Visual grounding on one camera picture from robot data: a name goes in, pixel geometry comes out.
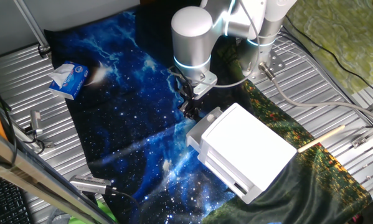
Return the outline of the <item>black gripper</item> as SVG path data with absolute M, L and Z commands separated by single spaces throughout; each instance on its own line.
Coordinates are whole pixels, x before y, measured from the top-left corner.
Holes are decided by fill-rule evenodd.
M 200 111 L 203 105 L 203 99 L 195 100 L 191 95 L 185 92 L 185 88 L 181 88 L 178 93 L 183 98 L 184 102 L 178 107 L 185 118 L 191 118 L 194 121 L 200 121 Z

